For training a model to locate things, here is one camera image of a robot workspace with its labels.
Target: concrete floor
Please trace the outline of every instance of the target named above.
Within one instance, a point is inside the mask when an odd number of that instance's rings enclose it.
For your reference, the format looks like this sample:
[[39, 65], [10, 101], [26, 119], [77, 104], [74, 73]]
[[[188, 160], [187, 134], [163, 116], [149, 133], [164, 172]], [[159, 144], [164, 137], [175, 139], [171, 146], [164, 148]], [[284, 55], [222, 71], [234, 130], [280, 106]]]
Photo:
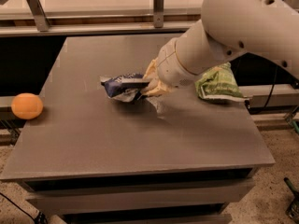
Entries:
[[[280, 117], [253, 118], [277, 163], [261, 169], [254, 176], [256, 186], [253, 190], [240, 203], [229, 204], [224, 213], [232, 215], [232, 224], [292, 224], [294, 222], [286, 216], [285, 210], [293, 196], [283, 178], [287, 176], [299, 188], [299, 134]], [[12, 150], [13, 147], [0, 147], [0, 172]], [[24, 200], [26, 193], [18, 185], [0, 183], [0, 191], [36, 217], [37, 211]], [[0, 197], [0, 223], [31, 224], [33, 221]], [[49, 220], [49, 224], [61, 223], [64, 222], [56, 216]]]

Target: wire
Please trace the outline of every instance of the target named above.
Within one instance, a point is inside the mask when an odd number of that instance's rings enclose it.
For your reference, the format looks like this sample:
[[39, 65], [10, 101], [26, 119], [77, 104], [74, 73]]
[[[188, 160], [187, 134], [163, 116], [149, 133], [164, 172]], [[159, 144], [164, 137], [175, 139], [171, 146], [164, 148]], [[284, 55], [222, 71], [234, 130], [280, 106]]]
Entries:
[[12, 203], [15, 207], [17, 207], [20, 211], [22, 211], [25, 215], [27, 215], [29, 218], [31, 218], [34, 223], [36, 223], [36, 221], [34, 220], [33, 217], [31, 217], [28, 213], [26, 213], [24, 210], [22, 210], [18, 205], [16, 205], [14, 202], [12, 202], [6, 195], [4, 195], [3, 193], [0, 192], [0, 195], [2, 197], [4, 197], [5, 199], [7, 199], [10, 203]]
[[273, 84], [272, 84], [271, 91], [270, 91], [270, 93], [269, 93], [269, 95], [268, 95], [268, 99], [267, 99], [267, 101], [265, 102], [264, 106], [263, 106], [261, 109], [259, 109], [258, 111], [255, 111], [255, 112], [250, 111], [249, 113], [250, 113], [251, 115], [257, 115], [257, 114], [260, 114], [262, 111], [264, 111], [264, 110], [266, 109], [266, 107], [268, 106], [268, 103], [269, 103], [269, 101], [270, 101], [270, 99], [271, 99], [271, 97], [272, 97], [272, 92], [273, 92], [273, 89], [274, 89], [275, 84], [276, 84], [276, 81], [277, 81], [277, 76], [278, 76], [278, 65], [277, 65], [276, 68], [275, 68]]

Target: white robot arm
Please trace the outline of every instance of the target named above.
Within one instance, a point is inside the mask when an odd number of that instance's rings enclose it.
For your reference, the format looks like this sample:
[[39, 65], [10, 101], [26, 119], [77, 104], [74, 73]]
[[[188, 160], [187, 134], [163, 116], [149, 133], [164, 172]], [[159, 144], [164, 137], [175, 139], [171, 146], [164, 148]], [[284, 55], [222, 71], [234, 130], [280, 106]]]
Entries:
[[204, 0], [202, 18], [162, 47], [156, 76], [184, 87], [209, 67], [250, 52], [299, 78], [299, 14], [282, 0]]

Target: gray cabinet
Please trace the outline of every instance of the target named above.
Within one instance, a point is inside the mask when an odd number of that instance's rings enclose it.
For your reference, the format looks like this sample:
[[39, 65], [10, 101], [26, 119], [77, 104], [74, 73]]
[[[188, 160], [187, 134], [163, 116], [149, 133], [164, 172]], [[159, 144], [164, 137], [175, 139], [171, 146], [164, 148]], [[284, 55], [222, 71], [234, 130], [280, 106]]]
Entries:
[[72, 223], [228, 223], [221, 211], [274, 164], [243, 104], [213, 105], [194, 87], [133, 104], [100, 76], [144, 73], [174, 36], [68, 37], [1, 180]]

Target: blue wrapper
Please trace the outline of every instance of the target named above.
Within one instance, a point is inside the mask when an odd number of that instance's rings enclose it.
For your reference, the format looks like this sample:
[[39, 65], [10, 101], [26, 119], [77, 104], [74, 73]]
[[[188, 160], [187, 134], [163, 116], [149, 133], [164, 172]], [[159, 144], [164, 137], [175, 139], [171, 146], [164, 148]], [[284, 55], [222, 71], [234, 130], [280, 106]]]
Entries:
[[143, 81], [142, 77], [143, 75], [138, 73], [126, 74], [102, 82], [102, 85], [109, 98], [131, 102], [140, 99], [140, 90], [149, 84]]

